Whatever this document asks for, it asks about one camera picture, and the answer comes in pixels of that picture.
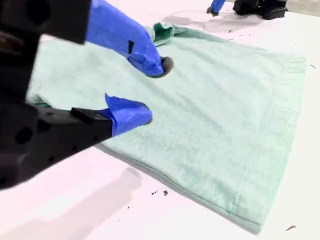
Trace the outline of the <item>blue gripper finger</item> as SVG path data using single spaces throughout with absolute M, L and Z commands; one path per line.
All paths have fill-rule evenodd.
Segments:
M 55 109 L 37 96 L 39 111 L 34 167 L 46 169 L 95 144 L 149 124 L 152 111 L 143 103 L 105 96 L 106 109 Z
M 212 16 L 218 16 L 226 0 L 213 0 L 211 5 L 207 8 L 206 13 Z
M 111 49 L 150 78 L 167 75 L 174 66 L 160 56 L 147 30 L 105 0 L 57 0 L 54 9 L 63 24 L 61 38 Z

